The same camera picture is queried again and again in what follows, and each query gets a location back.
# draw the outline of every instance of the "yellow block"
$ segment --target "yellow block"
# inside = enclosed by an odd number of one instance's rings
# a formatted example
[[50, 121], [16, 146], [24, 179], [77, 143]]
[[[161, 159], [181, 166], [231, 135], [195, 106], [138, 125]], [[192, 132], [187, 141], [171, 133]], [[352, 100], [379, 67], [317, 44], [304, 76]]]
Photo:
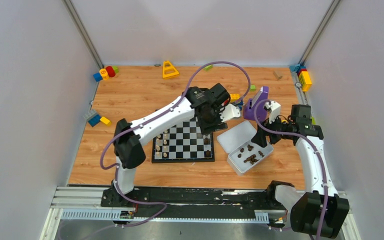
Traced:
[[307, 92], [308, 90], [310, 90], [312, 82], [308, 71], [301, 71], [301, 74], [299, 75], [298, 79], [302, 85], [303, 92]]
[[234, 101], [238, 100], [240, 97], [241, 97], [241, 95], [236, 94], [236, 93], [230, 94], [230, 101], [234, 102]]
[[110, 125], [111, 125], [111, 121], [110, 121], [108, 118], [104, 117], [104, 116], [102, 116], [102, 117], [100, 118], [100, 121], [101, 121], [103, 124], [107, 125], [107, 126], [110, 126]]
[[179, 75], [179, 71], [173, 66], [170, 61], [164, 61], [162, 63], [162, 78], [171, 79]]
[[99, 70], [99, 73], [102, 76], [103, 80], [110, 79], [110, 76], [108, 76], [108, 72], [107, 72], [107, 70], [105, 68], [102, 68], [101, 70]]

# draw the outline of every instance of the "gray floor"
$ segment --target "gray floor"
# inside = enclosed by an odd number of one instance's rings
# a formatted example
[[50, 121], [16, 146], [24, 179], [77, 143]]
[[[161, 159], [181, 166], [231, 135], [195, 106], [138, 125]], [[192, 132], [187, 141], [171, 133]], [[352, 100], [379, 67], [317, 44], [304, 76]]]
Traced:
[[[62, 240], [83, 240], [101, 228], [114, 225], [102, 220], [64, 220], [60, 223]], [[135, 227], [111, 227], [88, 240], [309, 240], [292, 230], [276, 232], [262, 224], [148, 222]], [[345, 240], [340, 233], [337, 240]]]

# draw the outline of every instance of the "purple 3d printed holder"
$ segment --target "purple 3d printed holder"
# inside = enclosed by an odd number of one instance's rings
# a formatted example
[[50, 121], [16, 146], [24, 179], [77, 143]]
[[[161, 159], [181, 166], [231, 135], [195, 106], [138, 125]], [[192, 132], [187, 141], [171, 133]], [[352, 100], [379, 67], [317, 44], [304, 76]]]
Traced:
[[[248, 99], [248, 102], [246, 103], [245, 107], [243, 108], [243, 118], [246, 120], [255, 121], [254, 118], [254, 106], [256, 103], [258, 103], [261, 100], [266, 100], [269, 97], [269, 87], [268, 86], [262, 86], [260, 90], [255, 94], [254, 98]], [[259, 109], [257, 110], [257, 118], [260, 122], [264, 121], [266, 119], [267, 112], [264, 110], [264, 107], [262, 105], [259, 106]]]

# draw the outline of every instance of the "white plastic box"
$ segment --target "white plastic box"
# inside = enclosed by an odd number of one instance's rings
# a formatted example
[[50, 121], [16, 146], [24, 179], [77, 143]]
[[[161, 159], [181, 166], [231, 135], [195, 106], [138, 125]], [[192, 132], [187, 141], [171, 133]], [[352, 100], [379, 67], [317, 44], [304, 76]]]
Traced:
[[[270, 144], [266, 147], [261, 147], [252, 143], [251, 139], [256, 133], [257, 130], [249, 121], [243, 121], [217, 137], [221, 147], [228, 153], [227, 162], [239, 176], [244, 175], [247, 171], [259, 164], [274, 150], [273, 146]], [[251, 151], [248, 151], [248, 145], [251, 145], [254, 148]], [[262, 152], [264, 155], [263, 157], [260, 156], [259, 151]], [[251, 164], [249, 161], [244, 162], [244, 160], [253, 154], [255, 154], [255, 158], [258, 159], [257, 162], [254, 164]]]

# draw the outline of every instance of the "white lid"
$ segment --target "white lid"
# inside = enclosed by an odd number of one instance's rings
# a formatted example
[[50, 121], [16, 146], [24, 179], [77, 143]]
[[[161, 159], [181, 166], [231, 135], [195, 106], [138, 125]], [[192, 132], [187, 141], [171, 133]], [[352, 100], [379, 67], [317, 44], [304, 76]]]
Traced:
[[223, 132], [217, 137], [224, 151], [230, 154], [233, 150], [242, 146], [242, 144], [251, 140], [257, 133], [257, 130], [250, 121], [243, 121], [231, 129]]

